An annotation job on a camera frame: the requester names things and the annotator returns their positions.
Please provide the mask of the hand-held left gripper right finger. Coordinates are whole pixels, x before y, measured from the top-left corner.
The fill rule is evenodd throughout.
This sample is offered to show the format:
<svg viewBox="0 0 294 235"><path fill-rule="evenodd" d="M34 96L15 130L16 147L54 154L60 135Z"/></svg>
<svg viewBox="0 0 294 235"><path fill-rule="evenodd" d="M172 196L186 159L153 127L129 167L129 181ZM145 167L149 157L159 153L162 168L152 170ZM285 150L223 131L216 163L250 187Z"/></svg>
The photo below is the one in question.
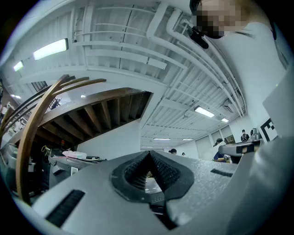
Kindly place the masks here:
<svg viewBox="0 0 294 235"><path fill-rule="evenodd" d="M227 230L232 199L224 190L235 164L209 162L150 151L152 173L164 192L163 230Z"/></svg>

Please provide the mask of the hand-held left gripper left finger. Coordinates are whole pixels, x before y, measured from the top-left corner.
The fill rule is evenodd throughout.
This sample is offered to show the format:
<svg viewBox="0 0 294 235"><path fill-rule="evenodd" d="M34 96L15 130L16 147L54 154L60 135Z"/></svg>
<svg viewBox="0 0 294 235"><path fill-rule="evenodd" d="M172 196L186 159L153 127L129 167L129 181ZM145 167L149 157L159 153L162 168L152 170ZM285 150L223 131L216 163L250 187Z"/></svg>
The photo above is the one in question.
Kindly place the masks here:
<svg viewBox="0 0 294 235"><path fill-rule="evenodd" d="M139 153L133 153L89 165L49 189L32 208L46 218L71 191L80 190L84 195L62 224L62 231L74 235L165 234L168 229L148 204L125 200L111 184L111 172L137 156Z"/></svg>

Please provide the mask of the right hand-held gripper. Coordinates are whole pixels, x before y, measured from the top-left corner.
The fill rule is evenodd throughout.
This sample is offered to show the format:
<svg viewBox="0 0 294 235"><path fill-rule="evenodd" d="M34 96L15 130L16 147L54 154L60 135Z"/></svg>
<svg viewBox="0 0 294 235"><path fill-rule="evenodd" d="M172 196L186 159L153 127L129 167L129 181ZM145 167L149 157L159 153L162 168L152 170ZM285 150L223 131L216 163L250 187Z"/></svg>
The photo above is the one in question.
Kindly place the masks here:
<svg viewBox="0 0 294 235"><path fill-rule="evenodd" d="M277 137L277 130L269 118L261 125L251 129L251 141L222 145L219 147L218 151L220 154L229 155L231 157L241 157L243 154L257 151L260 145L271 142Z"/></svg>

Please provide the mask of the ceiling air conditioner unit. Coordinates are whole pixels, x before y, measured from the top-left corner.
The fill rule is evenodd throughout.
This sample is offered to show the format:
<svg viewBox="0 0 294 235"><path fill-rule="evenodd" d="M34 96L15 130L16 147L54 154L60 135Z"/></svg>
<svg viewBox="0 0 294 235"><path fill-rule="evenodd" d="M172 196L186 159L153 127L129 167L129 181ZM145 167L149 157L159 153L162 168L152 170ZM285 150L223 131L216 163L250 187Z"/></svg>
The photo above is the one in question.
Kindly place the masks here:
<svg viewBox="0 0 294 235"><path fill-rule="evenodd" d="M230 113L235 112L234 105L231 103L230 99L227 99L227 100L224 101L223 107L224 107L225 110L227 110Z"/></svg>

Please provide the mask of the black and white appliance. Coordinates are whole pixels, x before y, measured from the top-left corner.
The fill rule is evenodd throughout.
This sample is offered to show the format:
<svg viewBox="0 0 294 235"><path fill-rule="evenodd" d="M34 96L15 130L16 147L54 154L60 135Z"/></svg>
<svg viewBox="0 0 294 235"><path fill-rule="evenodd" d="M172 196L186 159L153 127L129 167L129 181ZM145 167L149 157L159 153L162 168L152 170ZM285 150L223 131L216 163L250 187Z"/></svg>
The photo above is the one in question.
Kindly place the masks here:
<svg viewBox="0 0 294 235"><path fill-rule="evenodd" d="M99 157L87 157L86 159L77 159L66 156L48 157L50 163L49 187L59 184L63 180L77 173L79 170L93 164L106 161Z"/></svg>

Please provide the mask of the person's grey T-shirt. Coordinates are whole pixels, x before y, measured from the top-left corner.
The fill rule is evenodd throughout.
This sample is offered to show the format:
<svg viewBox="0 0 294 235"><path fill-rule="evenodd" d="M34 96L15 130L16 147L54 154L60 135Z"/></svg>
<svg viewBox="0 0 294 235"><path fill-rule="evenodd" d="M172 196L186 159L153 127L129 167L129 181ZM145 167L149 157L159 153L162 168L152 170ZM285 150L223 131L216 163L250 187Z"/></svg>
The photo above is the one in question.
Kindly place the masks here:
<svg viewBox="0 0 294 235"><path fill-rule="evenodd" d="M263 101L285 76L294 54L278 26L276 36L262 23L249 23L244 33L230 33L211 42L225 58L236 80L240 82L253 125L269 118Z"/></svg>

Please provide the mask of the wooden staircase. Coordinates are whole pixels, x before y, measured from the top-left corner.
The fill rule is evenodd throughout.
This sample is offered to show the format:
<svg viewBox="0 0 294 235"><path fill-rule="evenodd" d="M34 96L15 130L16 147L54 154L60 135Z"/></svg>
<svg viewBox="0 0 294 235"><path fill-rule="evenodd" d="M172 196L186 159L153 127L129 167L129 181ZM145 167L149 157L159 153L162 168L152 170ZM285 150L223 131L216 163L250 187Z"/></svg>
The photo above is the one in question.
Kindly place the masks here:
<svg viewBox="0 0 294 235"><path fill-rule="evenodd" d="M152 93L119 88L89 95L47 112L34 141L68 149L142 118Z"/></svg>

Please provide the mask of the white ceiling pipe bundle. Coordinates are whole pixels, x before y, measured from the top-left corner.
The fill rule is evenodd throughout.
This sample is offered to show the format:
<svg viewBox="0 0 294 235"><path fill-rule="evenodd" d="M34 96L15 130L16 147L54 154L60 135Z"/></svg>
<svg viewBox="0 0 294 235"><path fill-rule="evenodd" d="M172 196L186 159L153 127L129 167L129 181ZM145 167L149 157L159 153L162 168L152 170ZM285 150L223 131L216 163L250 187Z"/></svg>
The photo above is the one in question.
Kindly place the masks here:
<svg viewBox="0 0 294 235"><path fill-rule="evenodd" d="M237 97L233 85L224 74L222 69L200 46L196 45L185 35L174 30L175 25L182 14L182 11L179 8L173 9L172 14L167 21L165 30L166 33L172 38L176 39L180 45L177 46L155 35L168 7L169 5L166 2L159 3L158 8L147 28L146 37L155 44L175 52L176 54L190 61L193 65L200 68L225 93L225 95L233 104L238 115L243 117L244 112L241 103Z"/></svg>

